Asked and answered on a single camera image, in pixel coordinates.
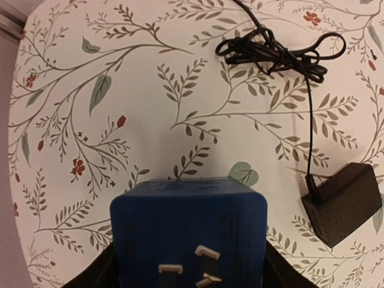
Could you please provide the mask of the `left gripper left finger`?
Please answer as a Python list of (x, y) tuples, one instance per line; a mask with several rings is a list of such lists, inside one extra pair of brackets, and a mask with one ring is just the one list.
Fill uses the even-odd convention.
[(119, 288), (118, 261), (114, 254), (113, 243), (78, 276), (64, 288)]

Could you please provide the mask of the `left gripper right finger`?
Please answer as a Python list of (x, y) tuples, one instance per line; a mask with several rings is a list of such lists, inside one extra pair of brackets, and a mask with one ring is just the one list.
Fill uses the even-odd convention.
[(262, 288), (318, 288), (266, 242)]

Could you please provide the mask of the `blue cube socket adapter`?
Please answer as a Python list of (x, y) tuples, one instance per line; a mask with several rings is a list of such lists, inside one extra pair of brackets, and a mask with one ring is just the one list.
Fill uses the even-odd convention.
[(267, 202), (232, 178), (146, 181), (110, 204), (122, 287), (260, 287)]

